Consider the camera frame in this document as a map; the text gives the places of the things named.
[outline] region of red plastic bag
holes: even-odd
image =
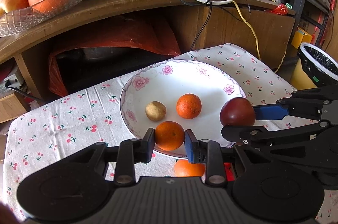
[[[61,97],[68,95],[55,56],[88,47],[132,47],[162,55],[181,54],[168,22],[153,10],[92,22],[57,36],[57,43],[48,59],[51,92]]]
[[[284,4],[280,4],[274,10],[265,10],[265,12],[270,12],[279,15],[287,15],[289,13],[288,8]]]

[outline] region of wooden shelf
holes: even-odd
[[[274,9],[267,0],[236,0],[253,7]],[[60,33],[107,17],[150,8],[182,5],[179,0],[85,0],[68,11],[22,33],[0,39],[0,64]]]

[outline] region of wooden desk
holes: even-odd
[[[263,10],[274,9],[277,6],[267,0],[236,0],[236,2],[244,7],[242,13],[246,19],[249,17],[247,3],[251,8]],[[150,8],[158,8],[158,11],[167,18],[182,52],[189,50],[209,10],[208,7],[185,6],[179,0],[85,0],[23,33],[1,38],[0,63],[14,57],[33,95],[46,98],[50,94],[47,59],[52,45],[46,40],[97,20]],[[226,9],[238,17],[235,8]],[[251,10],[249,22],[258,36],[263,62],[271,68],[276,68],[283,57],[294,18]],[[256,41],[249,27],[220,8],[214,7],[210,21],[198,39],[195,49],[223,43],[237,44],[257,55]]]

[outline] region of glass fruit bowl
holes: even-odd
[[[8,12],[0,17],[0,36],[11,36],[30,29],[81,1],[43,0],[31,7]]]

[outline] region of yellow box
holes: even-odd
[[[296,49],[300,46],[302,42],[311,43],[312,35],[308,34],[306,31],[302,30],[298,27],[295,35],[293,36],[291,45],[293,45]]]

